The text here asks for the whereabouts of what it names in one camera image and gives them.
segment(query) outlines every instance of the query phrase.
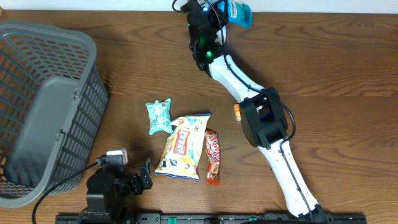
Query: perforated basket side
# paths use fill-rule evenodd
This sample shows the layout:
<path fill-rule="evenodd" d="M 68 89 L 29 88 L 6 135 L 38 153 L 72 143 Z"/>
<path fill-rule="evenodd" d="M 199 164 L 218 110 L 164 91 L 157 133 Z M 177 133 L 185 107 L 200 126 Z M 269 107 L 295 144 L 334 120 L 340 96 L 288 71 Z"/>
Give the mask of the perforated basket side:
<path fill-rule="evenodd" d="M 81 95 L 65 144 L 62 146 L 60 158 L 55 165 L 51 184 L 47 188 L 84 168 L 107 101 L 106 89 L 94 66 Z M 58 187 L 52 194 L 62 194 L 74 189 L 80 179 L 81 175 L 75 177 Z"/>

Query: text on candy wrapper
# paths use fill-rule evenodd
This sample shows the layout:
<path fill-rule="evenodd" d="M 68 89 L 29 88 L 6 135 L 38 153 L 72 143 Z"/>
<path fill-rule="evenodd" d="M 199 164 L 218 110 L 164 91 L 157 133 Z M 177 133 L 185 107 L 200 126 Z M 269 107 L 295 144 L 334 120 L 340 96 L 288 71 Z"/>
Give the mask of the text on candy wrapper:
<path fill-rule="evenodd" d="M 183 156 L 187 155 L 187 139 L 189 136 L 189 131 L 180 129 L 177 134 L 177 142 L 175 143 L 174 153 Z"/>
<path fill-rule="evenodd" d="M 220 161 L 220 148 L 215 134 L 211 134 L 211 138 L 207 140 L 207 144 L 210 146 L 211 155 L 216 160 Z"/>

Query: basket bottom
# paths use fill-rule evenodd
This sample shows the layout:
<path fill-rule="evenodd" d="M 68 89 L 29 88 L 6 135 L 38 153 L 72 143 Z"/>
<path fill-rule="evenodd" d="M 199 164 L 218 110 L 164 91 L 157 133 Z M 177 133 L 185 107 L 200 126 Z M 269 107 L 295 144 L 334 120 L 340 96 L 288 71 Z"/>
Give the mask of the basket bottom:
<path fill-rule="evenodd" d="M 26 187 L 39 184 L 78 84 L 59 77 L 42 84 L 5 164 L 8 182 Z"/>

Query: orange object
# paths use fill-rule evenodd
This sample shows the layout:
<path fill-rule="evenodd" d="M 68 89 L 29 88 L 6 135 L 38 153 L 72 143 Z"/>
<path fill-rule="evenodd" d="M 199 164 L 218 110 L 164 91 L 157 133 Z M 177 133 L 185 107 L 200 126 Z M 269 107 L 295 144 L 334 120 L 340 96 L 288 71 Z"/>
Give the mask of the orange object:
<path fill-rule="evenodd" d="M 235 111 L 236 121 L 241 121 L 241 110 L 239 109 L 239 105 L 238 104 L 234 105 L 234 111 Z"/>
<path fill-rule="evenodd" d="M 207 184 L 220 185 L 220 144 L 217 132 L 206 130 L 206 152 L 209 166 L 207 167 Z"/>

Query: candy bar wrapper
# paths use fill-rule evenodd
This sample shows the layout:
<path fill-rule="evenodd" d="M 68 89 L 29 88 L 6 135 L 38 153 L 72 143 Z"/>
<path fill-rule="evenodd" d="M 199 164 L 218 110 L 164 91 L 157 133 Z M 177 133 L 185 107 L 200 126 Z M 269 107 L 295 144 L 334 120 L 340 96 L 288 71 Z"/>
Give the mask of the candy bar wrapper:
<path fill-rule="evenodd" d="M 220 144 L 217 132 L 206 130 L 206 152 L 209 166 L 207 168 L 207 184 L 220 185 Z"/>
<path fill-rule="evenodd" d="M 209 117 L 210 114 L 187 115 L 171 122 L 176 128 L 167 138 L 155 174 L 199 181 L 197 167 Z"/>

